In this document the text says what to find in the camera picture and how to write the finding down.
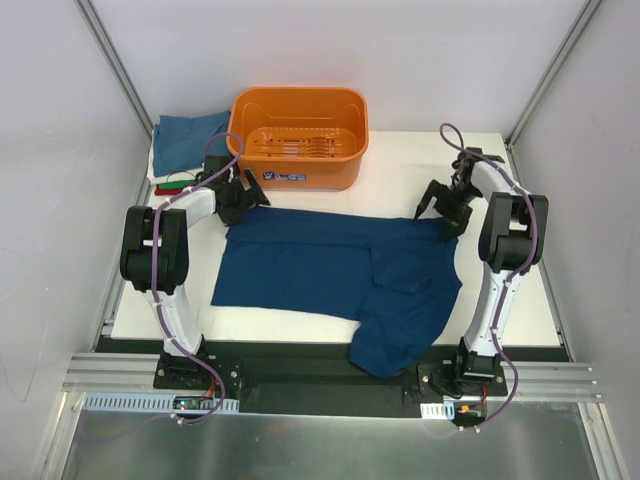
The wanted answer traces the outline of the navy blue t-shirt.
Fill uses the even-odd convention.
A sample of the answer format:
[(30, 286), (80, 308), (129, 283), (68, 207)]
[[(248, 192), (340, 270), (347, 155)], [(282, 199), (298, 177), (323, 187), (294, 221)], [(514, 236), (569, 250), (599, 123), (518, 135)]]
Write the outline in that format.
[(356, 321), (350, 362), (391, 377), (441, 335), (462, 287), (445, 227), (441, 218), (257, 208), (226, 234), (211, 303)]

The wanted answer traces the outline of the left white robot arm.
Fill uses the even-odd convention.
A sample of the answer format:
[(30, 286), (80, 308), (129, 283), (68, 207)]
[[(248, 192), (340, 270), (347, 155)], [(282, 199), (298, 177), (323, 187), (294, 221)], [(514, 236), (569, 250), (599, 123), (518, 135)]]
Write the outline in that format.
[(196, 183), (157, 207), (132, 206), (125, 218), (120, 274), (142, 293), (163, 335), (162, 356), (178, 363), (176, 375), (188, 388), (204, 387), (210, 363), (201, 358), (203, 334), (196, 326), (185, 291), (190, 268), (188, 232), (216, 215), (226, 227), (270, 201), (254, 173), (232, 157), (205, 157)]

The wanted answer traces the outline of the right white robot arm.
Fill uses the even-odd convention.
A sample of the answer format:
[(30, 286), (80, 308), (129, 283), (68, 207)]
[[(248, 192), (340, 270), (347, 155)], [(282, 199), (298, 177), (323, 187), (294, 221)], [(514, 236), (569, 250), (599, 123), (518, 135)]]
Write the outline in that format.
[(471, 201), (487, 202), (478, 240), (482, 286), (471, 323), (449, 364), (429, 375), (435, 392), (459, 399), (479, 395), (504, 377), (503, 333), (513, 299), (524, 276), (542, 256), (549, 202), (521, 187), (499, 156), (462, 147), (446, 186), (429, 183), (416, 206), (419, 218), (432, 206), (445, 221), (444, 240), (461, 236), (469, 224)]

